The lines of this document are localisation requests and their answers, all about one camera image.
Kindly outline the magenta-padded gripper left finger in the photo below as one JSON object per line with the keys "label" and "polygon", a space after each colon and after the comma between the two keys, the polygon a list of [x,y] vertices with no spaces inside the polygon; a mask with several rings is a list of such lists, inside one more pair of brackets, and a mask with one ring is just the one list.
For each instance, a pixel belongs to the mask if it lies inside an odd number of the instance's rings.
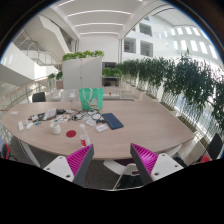
{"label": "magenta-padded gripper left finger", "polygon": [[82,186],[93,155],[94,146],[90,144],[67,157],[58,156],[44,170]]}

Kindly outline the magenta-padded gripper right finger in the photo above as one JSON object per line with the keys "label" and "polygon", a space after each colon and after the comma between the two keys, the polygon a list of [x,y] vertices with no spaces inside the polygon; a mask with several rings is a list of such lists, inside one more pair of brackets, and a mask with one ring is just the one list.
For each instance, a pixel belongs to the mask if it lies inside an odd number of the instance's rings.
{"label": "magenta-padded gripper right finger", "polygon": [[144,185],[182,169],[182,166],[166,153],[156,154],[134,143],[130,144],[130,153]]}

